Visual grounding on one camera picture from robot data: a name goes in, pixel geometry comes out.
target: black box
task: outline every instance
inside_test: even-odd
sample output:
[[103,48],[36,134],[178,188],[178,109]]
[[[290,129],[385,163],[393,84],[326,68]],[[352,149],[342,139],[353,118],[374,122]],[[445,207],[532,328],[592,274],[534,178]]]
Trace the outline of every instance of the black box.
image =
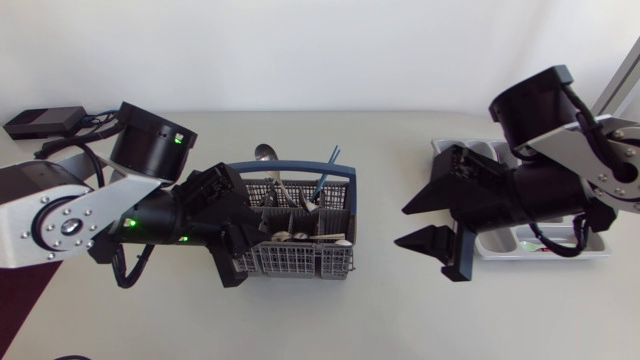
[[69,137],[80,130],[85,116],[87,112],[82,106],[30,109],[21,112],[3,128],[13,140]]

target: cutlery tray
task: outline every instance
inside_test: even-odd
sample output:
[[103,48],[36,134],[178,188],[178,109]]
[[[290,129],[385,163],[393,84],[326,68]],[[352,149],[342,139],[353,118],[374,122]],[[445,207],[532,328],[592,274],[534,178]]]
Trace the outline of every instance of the cutlery tray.
[[288,203],[279,186],[275,187],[279,207],[264,207],[260,203],[271,187],[272,179],[244,179],[249,192],[251,208],[260,214],[260,230],[269,234],[287,231],[304,232],[310,236],[344,233],[352,245],[336,245],[327,240],[301,242],[265,241],[237,259],[240,271],[250,276],[330,280],[344,280],[353,265],[353,246],[356,242],[356,176],[355,169],[347,166],[308,161],[252,161],[230,164],[240,173],[262,171],[302,171],[328,173],[347,177],[348,181],[327,181],[316,204],[321,208],[312,214],[299,203],[299,192],[310,199],[317,180],[283,180],[283,184],[297,208]]

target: green led light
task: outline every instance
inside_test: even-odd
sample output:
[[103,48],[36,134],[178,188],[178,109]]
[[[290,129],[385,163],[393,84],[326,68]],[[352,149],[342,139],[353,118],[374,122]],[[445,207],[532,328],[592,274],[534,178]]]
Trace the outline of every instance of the green led light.
[[122,226],[124,226],[124,227],[134,227],[134,226],[136,226],[136,224],[137,224],[137,222],[135,220],[126,218],[126,219],[124,219],[124,223],[122,224]]

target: dark red surface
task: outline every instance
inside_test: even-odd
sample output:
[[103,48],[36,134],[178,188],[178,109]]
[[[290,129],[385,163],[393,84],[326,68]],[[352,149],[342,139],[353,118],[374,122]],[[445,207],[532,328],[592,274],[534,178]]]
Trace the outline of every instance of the dark red surface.
[[61,261],[21,269],[0,269],[0,358],[7,352],[60,264]]

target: white tabletop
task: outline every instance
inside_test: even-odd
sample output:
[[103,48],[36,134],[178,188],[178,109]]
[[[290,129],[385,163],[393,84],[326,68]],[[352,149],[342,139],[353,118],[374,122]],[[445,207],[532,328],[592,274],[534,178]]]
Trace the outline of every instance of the white tabletop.
[[[638,221],[621,213],[603,234],[609,258],[481,261],[452,283],[434,258],[393,240],[446,212],[400,209],[429,178],[432,138],[502,137],[456,114],[191,113],[166,118],[199,134],[183,178],[252,160],[259,143],[281,159],[326,161],[358,176],[357,270],[346,281],[249,278],[223,289],[204,248],[157,247],[133,288],[88,256],[65,261],[6,359],[637,359]],[[41,141],[0,134],[0,164],[31,159]],[[92,147],[108,155],[113,139]],[[133,257],[139,247],[129,246]]]

